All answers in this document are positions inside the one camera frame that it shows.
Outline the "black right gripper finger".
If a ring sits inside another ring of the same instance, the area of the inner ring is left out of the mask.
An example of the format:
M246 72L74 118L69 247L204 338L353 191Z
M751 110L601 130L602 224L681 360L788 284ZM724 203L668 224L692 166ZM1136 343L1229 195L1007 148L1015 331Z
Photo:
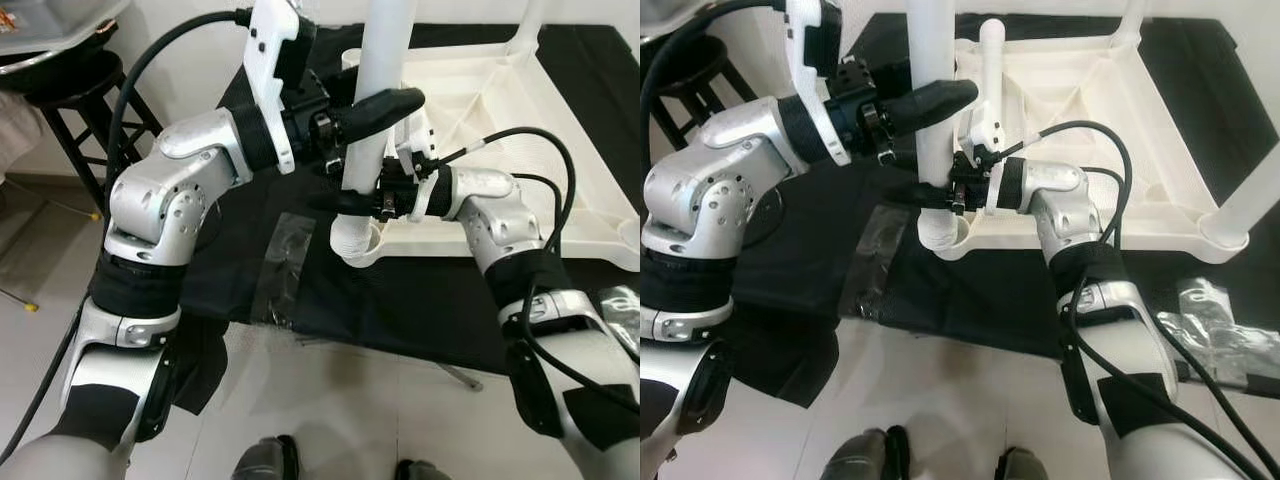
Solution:
M361 195L355 189L312 193L306 197L310 209L356 218L384 218L383 202L376 195Z
M884 202L904 209L954 212L952 192L925 182L895 186L884 192Z

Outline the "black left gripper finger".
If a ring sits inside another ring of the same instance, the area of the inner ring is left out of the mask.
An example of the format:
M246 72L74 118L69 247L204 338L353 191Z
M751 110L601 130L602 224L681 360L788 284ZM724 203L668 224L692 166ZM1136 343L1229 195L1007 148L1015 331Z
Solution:
M344 143L392 128L425 104L419 88L388 88L356 100L355 92L335 97L335 123Z
M884 102L895 137L937 125L970 106L980 90L972 79L937 79Z

